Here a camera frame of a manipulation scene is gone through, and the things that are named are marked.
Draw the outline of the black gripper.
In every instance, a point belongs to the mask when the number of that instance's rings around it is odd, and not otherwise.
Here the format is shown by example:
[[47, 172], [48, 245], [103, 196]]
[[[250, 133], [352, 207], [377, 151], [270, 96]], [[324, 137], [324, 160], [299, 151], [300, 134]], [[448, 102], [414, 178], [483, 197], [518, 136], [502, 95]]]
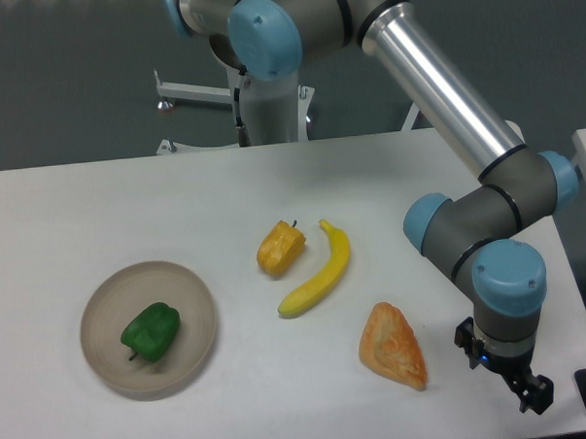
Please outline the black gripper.
[[489, 337], [475, 339], [473, 318], [467, 317], [456, 327], [454, 344], [464, 350], [470, 369], [483, 366], [504, 377], [519, 398], [522, 414], [533, 411], [542, 415], [553, 404], [553, 381], [534, 375], [530, 368], [534, 354], [531, 339], [507, 343]]

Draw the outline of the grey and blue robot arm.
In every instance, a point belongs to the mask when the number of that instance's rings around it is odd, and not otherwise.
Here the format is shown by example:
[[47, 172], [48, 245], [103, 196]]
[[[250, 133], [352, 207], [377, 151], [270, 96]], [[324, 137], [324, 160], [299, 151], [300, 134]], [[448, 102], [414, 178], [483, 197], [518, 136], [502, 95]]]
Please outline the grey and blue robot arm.
[[299, 139], [303, 63], [351, 44], [381, 62], [479, 182], [456, 201], [420, 198], [403, 223], [414, 248], [473, 305], [455, 344], [471, 366], [500, 375], [522, 411], [549, 408], [553, 383], [530, 368], [546, 267], [515, 235], [575, 197], [570, 161], [530, 151], [425, 33], [409, 0], [162, 1], [180, 36], [208, 38], [233, 70], [229, 103], [242, 147]]

